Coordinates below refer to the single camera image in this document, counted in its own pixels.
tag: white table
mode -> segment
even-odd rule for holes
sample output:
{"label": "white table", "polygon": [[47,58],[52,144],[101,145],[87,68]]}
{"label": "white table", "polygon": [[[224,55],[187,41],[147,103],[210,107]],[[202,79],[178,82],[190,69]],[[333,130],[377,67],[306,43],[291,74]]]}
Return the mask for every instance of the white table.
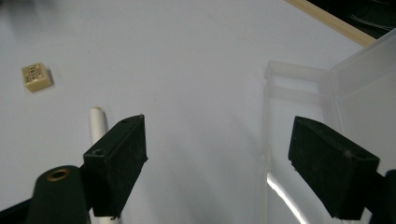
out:
{"label": "white table", "polygon": [[[148,162],[124,223],[261,223],[267,63],[330,68],[359,49],[280,0],[6,1],[0,210],[48,169],[82,164],[99,105],[109,127],[146,116]],[[21,68],[36,62],[55,85],[31,93]],[[268,223],[296,222],[271,197]]]}

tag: black object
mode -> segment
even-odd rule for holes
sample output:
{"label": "black object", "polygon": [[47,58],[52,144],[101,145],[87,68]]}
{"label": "black object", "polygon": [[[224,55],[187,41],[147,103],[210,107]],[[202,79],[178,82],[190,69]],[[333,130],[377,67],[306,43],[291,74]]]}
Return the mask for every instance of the black object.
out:
{"label": "black object", "polygon": [[81,168],[41,175],[33,198],[0,212],[0,223],[86,224],[92,207],[97,217],[119,217],[147,159],[144,116],[124,119],[84,154]]}
{"label": "black object", "polygon": [[296,117],[289,160],[332,217],[359,220],[367,207],[372,223],[396,223],[396,171],[378,174],[379,158],[340,133]]}

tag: white marker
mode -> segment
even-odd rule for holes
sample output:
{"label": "white marker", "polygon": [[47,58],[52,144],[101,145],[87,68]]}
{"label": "white marker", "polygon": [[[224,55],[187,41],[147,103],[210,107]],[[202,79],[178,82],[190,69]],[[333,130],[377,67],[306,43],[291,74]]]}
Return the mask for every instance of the white marker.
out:
{"label": "white marker", "polygon": [[[106,133],[105,114],[101,107],[96,106],[90,110],[91,140],[95,144]],[[99,224],[118,224],[116,217],[99,217]]]}

